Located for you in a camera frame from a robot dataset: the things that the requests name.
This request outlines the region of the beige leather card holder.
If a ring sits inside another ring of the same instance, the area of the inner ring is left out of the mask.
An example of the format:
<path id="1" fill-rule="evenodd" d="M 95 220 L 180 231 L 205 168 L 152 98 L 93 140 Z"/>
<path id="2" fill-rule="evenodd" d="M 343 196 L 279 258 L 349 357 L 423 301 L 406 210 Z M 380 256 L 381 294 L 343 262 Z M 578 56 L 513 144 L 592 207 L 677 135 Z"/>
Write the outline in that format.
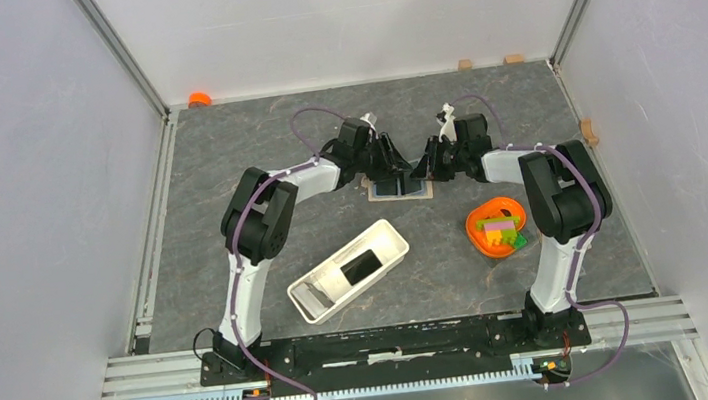
<path id="1" fill-rule="evenodd" d="M 363 178 L 361 186 L 366 189 L 369 202 L 403 202 L 412 200 L 429 200 L 434 196 L 432 183 L 423 179 L 410 178 L 401 175 L 390 180 L 372 182 Z"/>

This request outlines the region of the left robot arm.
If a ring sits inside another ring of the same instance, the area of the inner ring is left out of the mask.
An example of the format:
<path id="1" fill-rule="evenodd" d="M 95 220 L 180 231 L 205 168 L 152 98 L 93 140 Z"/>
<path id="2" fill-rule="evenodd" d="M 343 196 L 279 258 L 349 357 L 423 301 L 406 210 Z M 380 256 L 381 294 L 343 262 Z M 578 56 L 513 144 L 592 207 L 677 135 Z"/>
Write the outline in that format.
<path id="1" fill-rule="evenodd" d="M 240 381 L 260 372 L 260 310 L 267 273 L 285 246 L 295 207 L 316 195 L 332 193 L 365 175 L 370 181 L 391 179 L 409 170 L 387 133 L 377 132 L 376 117 L 365 113 L 345 118 L 336 138 L 303 163 L 265 171 L 244 171 L 225 210 L 221 233 L 226 238 L 230 280 L 213 350 L 223 368 Z"/>

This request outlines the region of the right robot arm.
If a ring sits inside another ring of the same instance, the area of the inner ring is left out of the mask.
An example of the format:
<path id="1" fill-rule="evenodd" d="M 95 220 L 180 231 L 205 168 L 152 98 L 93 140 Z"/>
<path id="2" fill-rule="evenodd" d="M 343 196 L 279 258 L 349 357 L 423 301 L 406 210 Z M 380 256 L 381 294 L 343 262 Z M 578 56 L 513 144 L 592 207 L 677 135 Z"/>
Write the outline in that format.
<path id="1" fill-rule="evenodd" d="M 464 173 L 480 183 L 524 187 L 541 257 L 525 297 L 523 334 L 533 346 L 550 347 L 564 329 L 579 325 L 574 288 L 585 250 L 613 211 L 610 191 L 580 140 L 496 148 L 480 113 L 439 122 L 412 176 L 446 182 Z"/>

